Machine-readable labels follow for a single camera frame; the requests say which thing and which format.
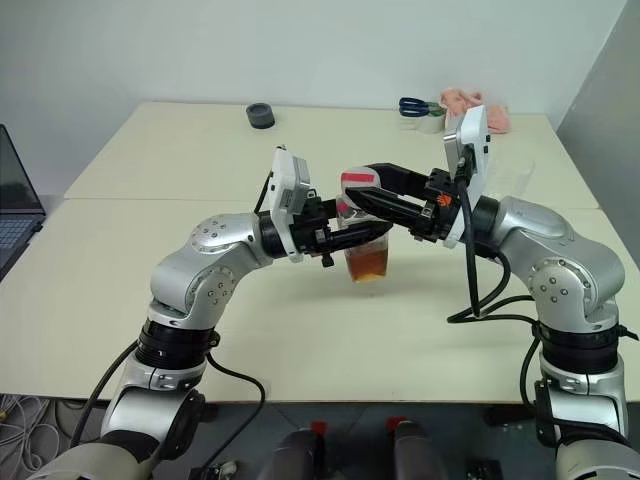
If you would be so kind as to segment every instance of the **white table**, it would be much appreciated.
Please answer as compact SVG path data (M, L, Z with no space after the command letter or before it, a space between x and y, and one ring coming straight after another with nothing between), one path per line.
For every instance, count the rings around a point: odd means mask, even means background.
M86 397L142 327L153 266L203 218L251 207L67 200L0 283L2 390ZM639 331L640 275L606 217L592 209L559 211L621 256L627 269L621 320ZM373 284L352 284L341 254L333 269L318 259L297 265L283 259L253 272L219 323L216 358L263 380L274 401L519 401L528 326L447 325L445 317L468 304L463 249L418 243L397 227L390 242L388 278ZM478 263L486 292L499 268ZM514 278L507 293L523 292ZM533 313L531 305L511 311ZM620 351L628 399L640 400L640 348L625 340ZM113 388L114 382L103 397ZM252 387L211 369L199 389L209 401L256 398Z
M145 103L69 188L66 198L253 201L285 144L309 164L318 193L335 195L349 167L392 162L428 173L446 168L442 135L401 128L397 112L274 107L276 125L251 128L240 105ZM493 135L497 171L533 168L517 196L550 207L597 208L544 115L513 115ZM496 176L488 192L509 191Z

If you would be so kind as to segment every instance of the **floor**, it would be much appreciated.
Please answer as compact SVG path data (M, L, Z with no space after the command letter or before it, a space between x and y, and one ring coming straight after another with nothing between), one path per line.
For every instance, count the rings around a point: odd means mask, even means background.
M58 407L63 429L71 431L79 411L62 404ZM188 452L178 460L162 463L154 478L186 480L191 468L200 465L252 408L251 405L220 406L212 423L199 426ZM629 410L632 431L640 431L640 404L630 405ZM553 451L538 444L531 421L490 428L483 421L485 412L486 406L461 404L267 404L219 460L239 461L240 469L234 480L253 480L269 453L287 434L308 427L313 421L325 421L329 478L388 479L386 421L403 416L418 422L431 435L434 447L443 456L450 480L465 478L465 461L469 458L499 460L507 480L554 478ZM104 410L94 412L86 438L98 432L103 413ZM45 418L55 424L52 408ZM66 448L68 439L61 438ZM55 449L53 440L53 435L43 430L36 434L33 450L49 458ZM16 459L10 457L0 467L0 478L9 480ZM27 474L21 471L15 478L25 479Z

